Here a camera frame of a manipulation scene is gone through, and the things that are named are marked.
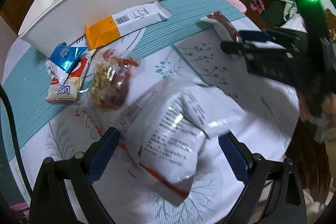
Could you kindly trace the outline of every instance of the clear plastic bag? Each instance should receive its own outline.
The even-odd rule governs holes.
[[[102,109],[121,108],[128,94],[131,68],[138,65],[131,58],[117,57],[114,49],[103,52],[94,66],[94,79],[90,90],[93,105]]]

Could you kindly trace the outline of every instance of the floor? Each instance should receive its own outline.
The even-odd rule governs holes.
[[[6,24],[2,17],[0,17],[0,84],[2,80],[3,69],[9,48],[17,39],[17,35]]]
[[[258,12],[253,11],[250,7],[250,0],[240,0],[247,8],[246,16],[253,21],[259,29],[270,29],[270,26],[261,18]]]

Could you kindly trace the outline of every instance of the leaf print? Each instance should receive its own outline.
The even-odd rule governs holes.
[[[176,207],[157,193],[150,193],[147,212],[159,224],[204,224],[221,204],[223,176],[219,169],[202,173],[194,180],[189,196]]]
[[[74,153],[74,145],[70,142],[68,136],[68,129],[61,130],[63,124],[59,124],[56,131],[53,130],[51,123],[49,123],[51,135],[47,136],[48,142],[44,145],[47,149],[55,150],[50,156],[57,156],[61,160],[70,159]]]
[[[170,69],[168,69],[169,64],[171,64],[171,62],[169,61],[169,57],[170,57],[172,52],[174,52],[173,49],[171,49],[170,53],[168,54],[168,56],[165,58],[164,61],[160,61],[160,65],[155,66],[157,68],[157,70],[155,72],[161,74],[162,78],[169,77],[170,74],[172,74],[177,69],[181,68],[181,59],[179,59],[179,62],[177,64],[175,64],[174,66],[171,65],[172,67]]]

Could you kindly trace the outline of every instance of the tablecloth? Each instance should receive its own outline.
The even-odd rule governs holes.
[[[215,31],[199,19],[220,10],[237,29],[258,28],[226,0],[163,0],[162,4],[172,12],[171,19],[113,43],[115,48],[132,50],[144,58],[141,70],[132,79],[125,107],[175,70],[196,74],[204,82],[219,87],[247,112],[245,119],[231,128],[239,141],[253,153],[279,160],[289,145],[299,116],[295,90],[249,75],[244,59],[224,54]],[[83,43],[84,39],[79,38],[75,43]],[[92,67],[83,90],[90,86]],[[45,57],[19,38],[8,53],[2,83],[13,107],[23,163],[32,186],[45,157],[68,159],[77,151],[86,151],[100,138],[95,122],[80,111],[78,104],[49,105],[44,101],[50,84]],[[10,167],[29,203],[14,157],[4,107],[0,110]],[[102,119],[113,126],[118,113],[107,112]],[[179,207],[172,206],[134,178],[128,166],[118,160],[119,152],[110,160],[102,178],[93,184],[117,223],[215,223],[230,211],[244,187],[233,175],[216,139],[208,141],[200,155],[200,160],[212,159],[208,163],[210,168],[196,175],[188,198]],[[67,181],[66,185],[78,219],[86,222],[71,183]]]

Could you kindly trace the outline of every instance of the white plastic bag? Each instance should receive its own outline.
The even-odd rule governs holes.
[[[244,115],[220,89],[173,74],[122,112],[117,128],[134,162],[186,198],[206,138],[227,133]]]

